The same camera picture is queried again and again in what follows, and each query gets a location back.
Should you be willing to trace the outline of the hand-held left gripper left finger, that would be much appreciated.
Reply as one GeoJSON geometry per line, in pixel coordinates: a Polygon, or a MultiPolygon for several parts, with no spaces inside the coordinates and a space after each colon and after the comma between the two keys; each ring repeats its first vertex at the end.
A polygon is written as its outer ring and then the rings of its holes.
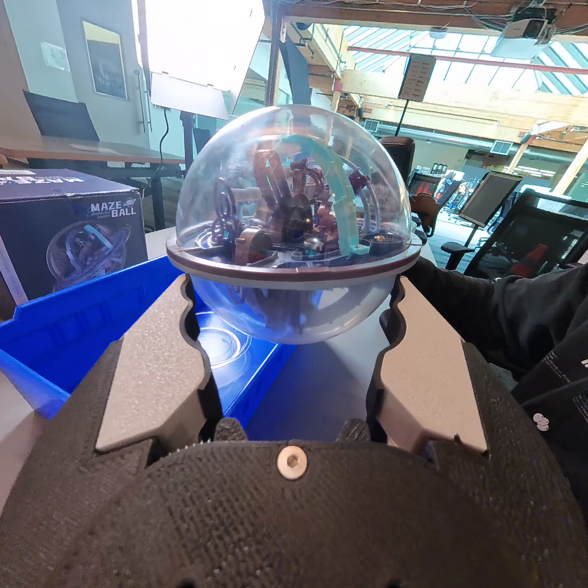
{"type": "Polygon", "coordinates": [[[169,451],[198,442],[209,414],[201,394],[212,382],[209,360],[188,334],[194,309],[186,275],[177,277],[122,337],[96,451],[147,439],[169,451]]]}

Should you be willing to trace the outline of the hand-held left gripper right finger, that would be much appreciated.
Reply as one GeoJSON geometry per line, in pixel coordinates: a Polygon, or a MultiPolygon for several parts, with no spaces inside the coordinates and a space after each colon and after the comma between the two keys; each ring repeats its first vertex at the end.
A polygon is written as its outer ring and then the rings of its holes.
{"type": "Polygon", "coordinates": [[[368,388],[372,440],[420,453],[432,440],[488,449],[462,337],[406,278],[380,315],[389,343],[368,388]]]}

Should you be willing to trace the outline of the blue plastic bin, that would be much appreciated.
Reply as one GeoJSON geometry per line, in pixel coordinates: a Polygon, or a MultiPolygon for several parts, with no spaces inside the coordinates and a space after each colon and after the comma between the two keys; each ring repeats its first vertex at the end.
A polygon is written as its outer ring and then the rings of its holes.
{"type": "MultiPolygon", "coordinates": [[[[1,324],[1,371],[51,420],[107,347],[180,276],[167,257],[19,306],[1,324]]],[[[196,298],[195,312],[212,311],[196,298]]],[[[235,364],[212,369],[224,416],[246,426],[296,346],[252,338],[235,364]]]]}

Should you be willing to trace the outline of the clear plastic maze ball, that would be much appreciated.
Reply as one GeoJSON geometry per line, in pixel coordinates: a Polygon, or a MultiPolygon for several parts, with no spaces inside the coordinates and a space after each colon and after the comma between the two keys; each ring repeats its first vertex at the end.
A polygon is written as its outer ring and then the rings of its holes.
{"type": "Polygon", "coordinates": [[[405,182],[362,126],[307,105],[229,122],[183,182],[169,260],[231,327],[302,345],[349,331],[419,259],[405,182]]]}

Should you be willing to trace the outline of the person's right forearm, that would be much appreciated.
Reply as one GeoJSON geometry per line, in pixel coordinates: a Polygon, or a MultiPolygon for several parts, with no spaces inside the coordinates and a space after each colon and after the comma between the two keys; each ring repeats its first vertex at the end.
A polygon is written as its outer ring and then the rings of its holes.
{"type": "Polygon", "coordinates": [[[419,259],[404,276],[466,342],[516,380],[550,352],[587,358],[587,266],[490,281],[419,259]]]}

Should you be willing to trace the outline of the person's right hand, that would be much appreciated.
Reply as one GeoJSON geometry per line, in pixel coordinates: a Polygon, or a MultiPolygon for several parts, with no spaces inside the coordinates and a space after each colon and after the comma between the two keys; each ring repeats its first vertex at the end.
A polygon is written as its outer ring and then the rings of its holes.
{"type": "Polygon", "coordinates": [[[435,232],[437,216],[441,207],[436,199],[426,193],[419,192],[416,195],[409,196],[411,212],[418,216],[422,229],[430,237],[435,232]]]}

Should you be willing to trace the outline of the person's black sweatshirt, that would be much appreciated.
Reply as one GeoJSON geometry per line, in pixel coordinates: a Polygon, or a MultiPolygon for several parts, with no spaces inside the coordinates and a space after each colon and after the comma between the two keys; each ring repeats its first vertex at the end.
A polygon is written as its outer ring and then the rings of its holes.
{"type": "Polygon", "coordinates": [[[555,455],[587,520],[587,324],[566,335],[512,394],[555,455]]]}

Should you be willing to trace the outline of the dark blue cardboard box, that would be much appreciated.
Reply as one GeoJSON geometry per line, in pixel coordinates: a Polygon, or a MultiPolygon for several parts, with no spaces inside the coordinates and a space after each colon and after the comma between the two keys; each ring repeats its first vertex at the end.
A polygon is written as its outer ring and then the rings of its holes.
{"type": "Polygon", "coordinates": [[[2,321],[147,259],[136,187],[69,169],[1,170],[2,321]]]}

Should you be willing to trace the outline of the ceiling projector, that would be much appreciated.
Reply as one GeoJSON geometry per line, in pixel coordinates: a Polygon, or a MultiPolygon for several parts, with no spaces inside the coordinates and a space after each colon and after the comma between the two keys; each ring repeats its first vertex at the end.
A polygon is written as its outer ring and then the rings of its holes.
{"type": "Polygon", "coordinates": [[[483,53],[496,59],[530,60],[556,42],[587,42],[587,1],[518,3],[485,20],[496,32],[483,53]]]}

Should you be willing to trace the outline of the bright light panel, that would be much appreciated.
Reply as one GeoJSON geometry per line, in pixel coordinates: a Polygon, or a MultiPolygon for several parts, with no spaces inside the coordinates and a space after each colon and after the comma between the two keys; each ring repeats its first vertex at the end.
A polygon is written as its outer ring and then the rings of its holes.
{"type": "Polygon", "coordinates": [[[136,1],[151,104],[227,121],[265,23],[263,1],[136,1]]]}

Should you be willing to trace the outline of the framed wall picture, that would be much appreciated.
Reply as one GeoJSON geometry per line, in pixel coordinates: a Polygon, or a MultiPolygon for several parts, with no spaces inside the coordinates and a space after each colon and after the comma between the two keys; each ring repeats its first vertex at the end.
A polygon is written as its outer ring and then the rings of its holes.
{"type": "Polygon", "coordinates": [[[95,93],[127,100],[126,74],[119,33],[82,21],[95,93]]]}

